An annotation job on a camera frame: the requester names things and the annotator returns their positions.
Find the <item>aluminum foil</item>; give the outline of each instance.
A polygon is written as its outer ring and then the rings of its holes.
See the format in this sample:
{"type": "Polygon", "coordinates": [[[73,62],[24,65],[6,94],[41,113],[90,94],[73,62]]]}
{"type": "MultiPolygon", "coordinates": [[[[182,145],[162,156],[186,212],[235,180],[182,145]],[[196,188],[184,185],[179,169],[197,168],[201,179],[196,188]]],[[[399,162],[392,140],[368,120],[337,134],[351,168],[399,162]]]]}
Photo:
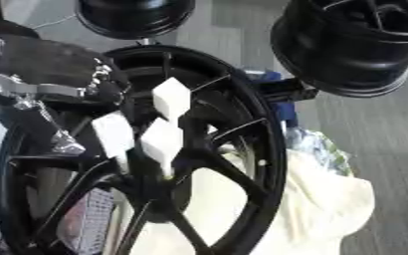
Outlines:
{"type": "MultiPolygon", "coordinates": [[[[0,39],[0,56],[4,42],[0,39]]],[[[16,101],[15,109],[20,111],[37,110],[40,117],[56,129],[50,142],[55,153],[69,155],[80,155],[86,149],[79,144],[67,130],[61,128],[46,109],[43,102],[35,100],[35,96],[40,93],[59,94],[81,98],[85,94],[85,89],[70,88],[58,85],[29,85],[21,81],[18,77],[9,77],[0,74],[0,95],[16,101]]]]}

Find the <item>white foam block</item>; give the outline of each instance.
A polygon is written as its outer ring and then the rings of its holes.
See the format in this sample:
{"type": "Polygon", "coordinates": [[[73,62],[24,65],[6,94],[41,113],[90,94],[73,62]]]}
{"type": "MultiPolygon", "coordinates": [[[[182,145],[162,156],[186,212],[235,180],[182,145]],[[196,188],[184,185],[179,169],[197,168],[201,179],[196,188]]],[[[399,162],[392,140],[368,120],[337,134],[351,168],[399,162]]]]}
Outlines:
{"type": "Polygon", "coordinates": [[[164,170],[164,176],[172,177],[171,162],[184,145],[183,130],[158,118],[142,135],[140,142],[145,154],[159,162],[164,170]]]}
{"type": "Polygon", "coordinates": [[[174,124],[190,110],[191,91],[175,78],[154,88],[152,93],[154,107],[174,124]]]}
{"type": "Polygon", "coordinates": [[[108,158],[134,148],[133,129],[120,111],[95,119],[92,125],[108,158]]]}

